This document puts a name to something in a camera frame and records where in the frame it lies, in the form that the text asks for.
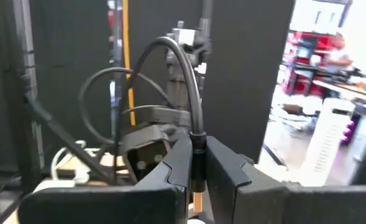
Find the yellow vertical strip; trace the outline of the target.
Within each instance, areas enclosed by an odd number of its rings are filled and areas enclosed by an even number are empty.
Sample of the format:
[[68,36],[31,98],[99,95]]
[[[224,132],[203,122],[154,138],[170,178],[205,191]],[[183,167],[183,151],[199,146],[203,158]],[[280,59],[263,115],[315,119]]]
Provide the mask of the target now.
[[[129,3],[128,0],[122,0],[122,37],[123,37],[123,52],[124,52],[124,65],[126,68],[130,68],[130,48],[129,48]],[[134,91],[130,88],[128,91],[129,108],[134,107]],[[135,113],[130,112],[130,124],[136,125]]]

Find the wooden workbench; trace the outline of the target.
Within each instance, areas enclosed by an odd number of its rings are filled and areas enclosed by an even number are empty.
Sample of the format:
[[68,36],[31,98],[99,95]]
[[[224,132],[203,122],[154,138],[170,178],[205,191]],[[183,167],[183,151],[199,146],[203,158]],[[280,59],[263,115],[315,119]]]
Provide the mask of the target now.
[[349,92],[352,94],[357,95],[358,98],[362,98],[366,100],[366,91],[361,88],[357,88],[356,86],[350,85],[341,85],[341,84],[331,84],[321,80],[315,80],[312,84],[323,86],[330,90],[339,91],[339,92]]

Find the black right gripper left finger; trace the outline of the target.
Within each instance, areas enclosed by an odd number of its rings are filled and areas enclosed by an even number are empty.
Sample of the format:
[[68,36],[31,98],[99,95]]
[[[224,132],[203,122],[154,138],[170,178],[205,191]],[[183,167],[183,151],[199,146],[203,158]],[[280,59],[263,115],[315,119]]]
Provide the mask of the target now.
[[192,143],[182,136],[136,185],[48,188],[19,206],[20,224],[186,224]]

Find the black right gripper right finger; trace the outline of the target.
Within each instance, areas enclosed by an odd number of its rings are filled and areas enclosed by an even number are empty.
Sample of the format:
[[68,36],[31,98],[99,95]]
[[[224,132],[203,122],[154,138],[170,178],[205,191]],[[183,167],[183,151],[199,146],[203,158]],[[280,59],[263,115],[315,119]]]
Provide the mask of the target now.
[[366,185],[283,184],[214,137],[206,146],[216,224],[366,224]]

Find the silver frame post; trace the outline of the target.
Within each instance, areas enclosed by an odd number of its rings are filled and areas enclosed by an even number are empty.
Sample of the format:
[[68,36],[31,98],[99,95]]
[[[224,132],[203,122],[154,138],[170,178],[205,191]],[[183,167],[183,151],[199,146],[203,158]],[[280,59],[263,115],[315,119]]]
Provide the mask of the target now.
[[[24,78],[28,81],[31,98],[36,99],[38,91],[29,0],[13,0],[13,7],[16,18],[17,37],[22,48],[24,59]],[[36,143],[34,148],[39,154],[40,168],[44,168],[45,159],[42,128],[36,121],[32,122],[32,132],[34,142]]]

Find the grey vertical pole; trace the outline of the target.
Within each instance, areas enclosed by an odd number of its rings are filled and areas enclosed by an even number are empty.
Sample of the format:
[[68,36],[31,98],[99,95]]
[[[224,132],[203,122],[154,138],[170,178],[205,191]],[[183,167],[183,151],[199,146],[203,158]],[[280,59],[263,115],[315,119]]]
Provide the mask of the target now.
[[[112,62],[113,67],[121,67],[123,65],[122,56],[122,0],[108,0],[109,21],[111,28],[110,42],[112,43]],[[116,134],[116,122],[119,118],[117,109],[119,100],[121,99],[121,74],[113,73],[110,82],[111,94],[111,134]]]

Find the black diagonal strut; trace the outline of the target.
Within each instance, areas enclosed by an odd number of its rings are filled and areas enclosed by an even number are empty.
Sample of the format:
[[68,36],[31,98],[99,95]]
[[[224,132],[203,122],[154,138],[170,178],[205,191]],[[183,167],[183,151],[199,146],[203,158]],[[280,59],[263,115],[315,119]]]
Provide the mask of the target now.
[[85,152],[81,146],[77,145],[73,136],[68,133],[37,100],[33,99],[29,94],[26,94],[25,98],[27,99],[28,107],[34,114],[36,121],[38,121],[40,124],[46,125],[53,132],[53,134],[59,138],[59,140],[63,141],[67,145],[67,148],[70,150],[70,152],[84,165],[88,166],[100,180],[110,185],[115,184],[115,181],[110,173],[106,172],[101,167],[99,162],[96,162],[95,159]]

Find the white power strip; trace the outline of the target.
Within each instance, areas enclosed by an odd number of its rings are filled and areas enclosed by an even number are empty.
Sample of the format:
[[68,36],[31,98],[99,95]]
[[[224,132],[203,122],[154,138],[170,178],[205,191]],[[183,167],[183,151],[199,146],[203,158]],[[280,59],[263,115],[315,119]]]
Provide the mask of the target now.
[[39,183],[38,186],[34,189],[34,192],[38,192],[43,189],[49,189],[49,188],[72,188],[75,186],[74,180],[53,180],[53,179],[47,179],[43,180],[41,183]]

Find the red storage shelf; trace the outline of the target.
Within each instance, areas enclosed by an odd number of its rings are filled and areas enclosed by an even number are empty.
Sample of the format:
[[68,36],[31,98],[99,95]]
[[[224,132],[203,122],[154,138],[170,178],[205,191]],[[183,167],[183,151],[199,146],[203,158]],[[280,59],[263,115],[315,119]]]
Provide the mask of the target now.
[[315,87],[313,80],[320,79],[317,69],[332,50],[332,34],[291,31],[283,52],[281,64],[285,76],[281,87],[291,95],[322,96],[322,88]]

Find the person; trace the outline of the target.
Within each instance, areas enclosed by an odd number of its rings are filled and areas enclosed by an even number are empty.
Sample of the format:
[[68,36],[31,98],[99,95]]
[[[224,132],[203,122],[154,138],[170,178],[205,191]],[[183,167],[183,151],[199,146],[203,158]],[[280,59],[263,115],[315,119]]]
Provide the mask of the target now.
[[337,32],[332,40],[332,50],[325,58],[325,70],[331,73],[353,70],[353,60],[345,46],[345,38]]

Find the white perforated panel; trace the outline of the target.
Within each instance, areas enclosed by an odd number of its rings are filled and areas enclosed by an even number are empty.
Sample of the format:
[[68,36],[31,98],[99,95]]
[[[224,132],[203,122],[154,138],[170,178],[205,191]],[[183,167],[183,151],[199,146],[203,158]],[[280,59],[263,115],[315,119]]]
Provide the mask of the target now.
[[320,187],[326,183],[354,108],[355,105],[348,100],[324,100],[305,160],[298,173],[298,182],[301,185]]

